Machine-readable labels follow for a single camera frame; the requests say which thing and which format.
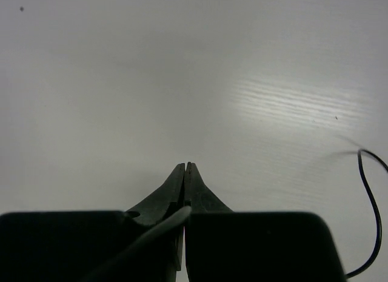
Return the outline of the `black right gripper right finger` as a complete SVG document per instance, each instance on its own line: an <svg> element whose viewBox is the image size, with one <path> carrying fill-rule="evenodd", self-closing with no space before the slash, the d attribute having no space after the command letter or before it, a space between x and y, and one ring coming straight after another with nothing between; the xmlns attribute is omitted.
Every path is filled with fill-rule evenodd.
<svg viewBox="0 0 388 282"><path fill-rule="evenodd" d="M187 163L184 173L184 205L192 209L185 225L186 269L189 275L216 274L219 243L216 241L223 215L233 210L205 184L195 163Z"/></svg>

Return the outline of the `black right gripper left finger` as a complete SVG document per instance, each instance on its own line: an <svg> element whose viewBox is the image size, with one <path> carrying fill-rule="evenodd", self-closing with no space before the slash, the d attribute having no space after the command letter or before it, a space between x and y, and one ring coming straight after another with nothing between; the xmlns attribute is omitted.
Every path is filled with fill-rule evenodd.
<svg viewBox="0 0 388 282"><path fill-rule="evenodd" d="M184 205L185 164L176 165L167 179L150 195L127 210L138 224L152 227L170 217ZM167 253L163 265L172 271L181 270L182 266L183 227L173 231L167 242Z"/></svg>

